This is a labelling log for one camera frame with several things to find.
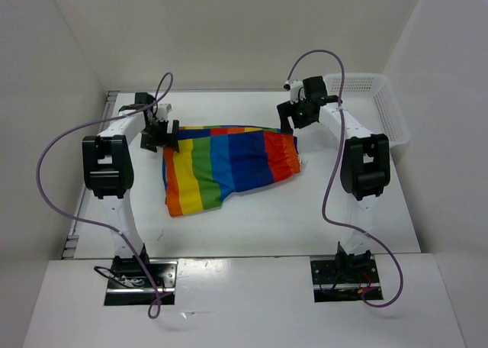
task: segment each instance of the colorful fabric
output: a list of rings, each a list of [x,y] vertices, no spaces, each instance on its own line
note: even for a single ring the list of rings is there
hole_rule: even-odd
[[[163,150],[166,205],[172,217],[219,207],[232,192],[300,172],[296,137],[261,127],[180,127],[179,149]]]

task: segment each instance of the folded cloth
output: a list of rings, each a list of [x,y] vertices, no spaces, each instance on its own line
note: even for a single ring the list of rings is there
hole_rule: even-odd
[[[163,150],[166,205],[172,217],[219,207],[244,192],[300,172],[297,138],[261,127],[180,127],[180,152]]]

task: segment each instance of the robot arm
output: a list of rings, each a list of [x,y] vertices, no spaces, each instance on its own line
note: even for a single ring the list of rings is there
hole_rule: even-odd
[[[134,114],[153,101],[151,95],[137,93],[136,104],[119,110],[120,116],[130,116],[114,121],[97,136],[85,137],[82,143],[86,187],[100,200],[109,224],[124,233],[138,254],[145,257],[144,243],[137,233],[130,206],[134,172],[129,145],[142,132],[142,148],[156,152],[157,147],[170,146],[178,150],[178,121],[173,121],[172,131],[168,133],[170,104],[157,104],[156,110],[151,108]],[[118,235],[112,237],[115,257],[132,259],[125,242]]]
[[[286,82],[284,87],[290,91],[290,101],[278,105],[283,132],[293,132],[290,118],[295,128],[320,122],[340,139],[339,99],[335,95],[327,95],[321,76]],[[384,134],[373,134],[345,108],[342,108],[342,112],[346,128],[341,183],[344,190],[351,194],[351,218],[348,222],[370,230],[377,197],[390,182],[388,138]],[[352,230],[345,232],[341,242],[348,253],[364,253],[368,248],[368,238]]]

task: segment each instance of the green stripe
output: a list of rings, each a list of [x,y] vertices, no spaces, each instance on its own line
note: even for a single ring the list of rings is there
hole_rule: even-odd
[[[201,204],[204,209],[218,207],[220,201],[220,186],[212,177],[212,162],[210,161],[210,137],[193,139],[191,151],[193,175],[200,189]]]

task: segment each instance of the striped cloth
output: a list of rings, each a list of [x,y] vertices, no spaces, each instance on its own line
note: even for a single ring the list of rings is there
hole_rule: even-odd
[[[166,205],[172,217],[219,207],[232,192],[300,172],[297,138],[278,129],[180,127],[180,152],[163,150]]]

